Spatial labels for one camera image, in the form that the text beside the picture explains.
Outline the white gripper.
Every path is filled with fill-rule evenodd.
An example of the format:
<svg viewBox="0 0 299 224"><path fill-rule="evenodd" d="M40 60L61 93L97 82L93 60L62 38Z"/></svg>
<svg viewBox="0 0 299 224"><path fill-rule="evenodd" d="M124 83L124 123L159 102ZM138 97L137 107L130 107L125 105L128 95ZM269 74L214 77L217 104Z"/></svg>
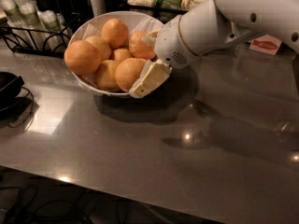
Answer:
<svg viewBox="0 0 299 224"><path fill-rule="evenodd" d="M146 61L139 78L129 90L132 97L143 98L155 91L168 80L172 68L182 69L202 60L184 44L179 30L180 20L181 15L177 15L162 30L157 28L142 36L141 40L147 46L155 44L154 51L159 59L156 62Z"/></svg>

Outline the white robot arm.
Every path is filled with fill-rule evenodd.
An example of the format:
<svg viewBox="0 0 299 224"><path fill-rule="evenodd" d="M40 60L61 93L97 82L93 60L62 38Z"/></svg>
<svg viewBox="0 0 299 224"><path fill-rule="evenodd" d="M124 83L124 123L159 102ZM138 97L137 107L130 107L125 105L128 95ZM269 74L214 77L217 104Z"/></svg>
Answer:
<svg viewBox="0 0 299 224"><path fill-rule="evenodd" d="M158 60L146 63L129 94L143 98L162 85L172 69L262 35L299 53L299 0L206 0L142 37Z"/></svg>

